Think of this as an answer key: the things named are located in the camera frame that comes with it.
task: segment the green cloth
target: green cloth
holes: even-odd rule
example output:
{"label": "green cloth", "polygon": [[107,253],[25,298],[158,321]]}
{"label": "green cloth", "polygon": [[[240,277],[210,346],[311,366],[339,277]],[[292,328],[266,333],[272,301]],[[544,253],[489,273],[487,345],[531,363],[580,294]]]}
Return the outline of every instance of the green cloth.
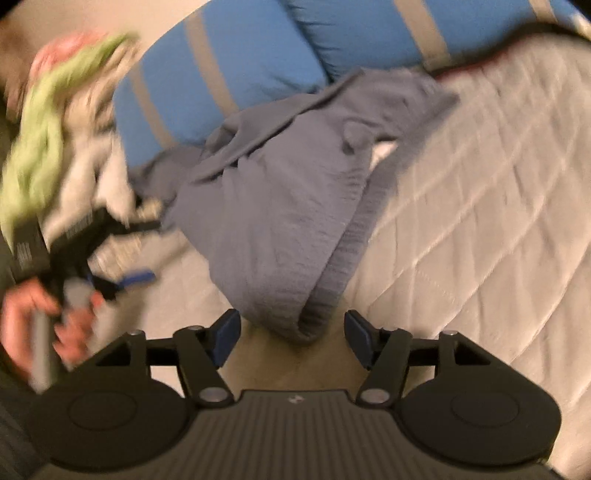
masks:
{"label": "green cloth", "polygon": [[15,225],[41,214],[59,187],[64,147],[60,94],[89,80],[128,38],[117,35],[81,49],[28,92],[20,134],[4,165],[0,187],[0,228],[10,245]]}

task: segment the ribbed black surface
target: ribbed black surface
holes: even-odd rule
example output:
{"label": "ribbed black surface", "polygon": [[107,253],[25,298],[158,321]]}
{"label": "ribbed black surface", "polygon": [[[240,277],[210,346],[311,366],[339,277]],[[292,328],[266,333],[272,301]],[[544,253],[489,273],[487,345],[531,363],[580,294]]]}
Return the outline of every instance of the ribbed black surface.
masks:
{"label": "ribbed black surface", "polygon": [[200,414],[184,439],[124,472],[48,466],[35,480],[557,480],[543,465],[516,472],[464,471],[414,447],[385,411],[344,392],[246,392]]}

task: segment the white quilted mattress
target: white quilted mattress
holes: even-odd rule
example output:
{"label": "white quilted mattress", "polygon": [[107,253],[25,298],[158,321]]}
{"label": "white quilted mattress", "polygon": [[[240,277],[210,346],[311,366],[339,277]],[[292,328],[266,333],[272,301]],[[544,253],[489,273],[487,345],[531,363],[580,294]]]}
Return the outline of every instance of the white quilted mattress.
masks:
{"label": "white quilted mattress", "polygon": [[[462,102],[399,179],[326,335],[293,346],[245,322],[222,375],[236,394],[355,391],[365,371],[343,337],[349,308],[425,338],[459,330],[554,396],[551,461],[591,477],[591,48],[527,41],[446,84]],[[179,233],[151,237],[138,265],[160,280],[103,312],[100,343],[209,325],[230,306]]]}

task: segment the metal screw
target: metal screw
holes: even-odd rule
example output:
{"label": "metal screw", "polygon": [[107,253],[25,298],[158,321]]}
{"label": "metal screw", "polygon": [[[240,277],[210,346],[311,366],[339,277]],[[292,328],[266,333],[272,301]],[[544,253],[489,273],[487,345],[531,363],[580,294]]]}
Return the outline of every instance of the metal screw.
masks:
{"label": "metal screw", "polygon": [[207,387],[199,392],[199,398],[207,403],[220,403],[228,398],[228,391],[220,387]]}
{"label": "metal screw", "polygon": [[370,405],[381,405],[390,400],[390,394],[381,388],[368,388],[361,392],[361,400]]}

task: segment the blue pillow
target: blue pillow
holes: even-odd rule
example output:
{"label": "blue pillow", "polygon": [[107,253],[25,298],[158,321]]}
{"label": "blue pillow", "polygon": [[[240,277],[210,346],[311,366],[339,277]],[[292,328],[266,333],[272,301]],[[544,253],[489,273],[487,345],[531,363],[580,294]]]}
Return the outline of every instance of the blue pillow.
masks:
{"label": "blue pillow", "polygon": [[162,36],[121,81],[117,129],[130,166],[199,144],[232,113],[327,83],[278,0],[212,0]]}
{"label": "blue pillow", "polygon": [[283,0],[332,78],[490,45],[524,20],[569,21],[567,0]]}

